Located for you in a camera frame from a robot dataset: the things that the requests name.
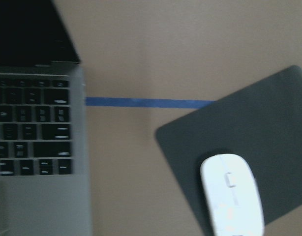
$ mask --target laptop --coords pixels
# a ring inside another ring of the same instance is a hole
[[[0,0],[0,236],[90,236],[80,60],[48,0]]]

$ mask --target mouse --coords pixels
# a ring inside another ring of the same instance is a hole
[[[200,175],[215,236],[264,234],[256,179],[241,156],[211,156],[202,162]]]

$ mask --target black laptop screen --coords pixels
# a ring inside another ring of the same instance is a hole
[[[0,65],[79,62],[48,0],[0,0]]]

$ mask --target black keyboard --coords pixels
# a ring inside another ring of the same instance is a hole
[[[0,79],[0,176],[72,174],[69,81]]]

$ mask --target blue line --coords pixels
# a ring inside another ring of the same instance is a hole
[[[87,97],[87,106],[98,107],[154,107],[154,108],[193,108],[209,105],[208,100],[173,100],[150,98]]]

